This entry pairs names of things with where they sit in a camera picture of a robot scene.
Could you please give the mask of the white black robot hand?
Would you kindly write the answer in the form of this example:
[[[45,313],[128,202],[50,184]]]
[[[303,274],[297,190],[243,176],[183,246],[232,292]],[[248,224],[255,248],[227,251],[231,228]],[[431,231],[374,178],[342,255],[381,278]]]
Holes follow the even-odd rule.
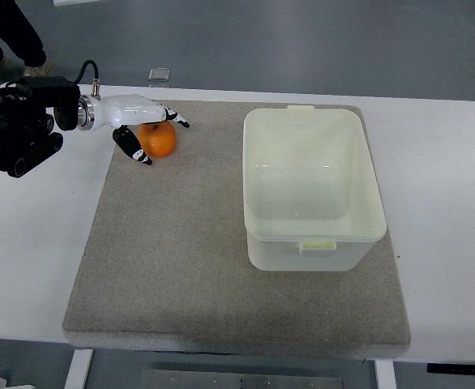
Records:
[[[82,95],[79,98],[77,129],[99,130],[104,126],[112,127],[113,141],[118,147],[131,159],[145,165],[151,165],[152,160],[129,126],[163,121],[174,121],[185,128],[190,127],[188,121],[176,111],[141,95]]]

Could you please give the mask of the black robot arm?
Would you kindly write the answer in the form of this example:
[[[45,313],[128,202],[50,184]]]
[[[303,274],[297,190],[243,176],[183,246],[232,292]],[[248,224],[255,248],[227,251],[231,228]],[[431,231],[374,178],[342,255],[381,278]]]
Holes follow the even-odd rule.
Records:
[[[23,77],[0,88],[0,171],[22,177],[56,154],[63,137],[55,126],[63,131],[92,128],[92,103],[79,90],[87,66],[92,66],[92,95],[98,98],[99,71],[93,60],[83,63],[74,81]]]

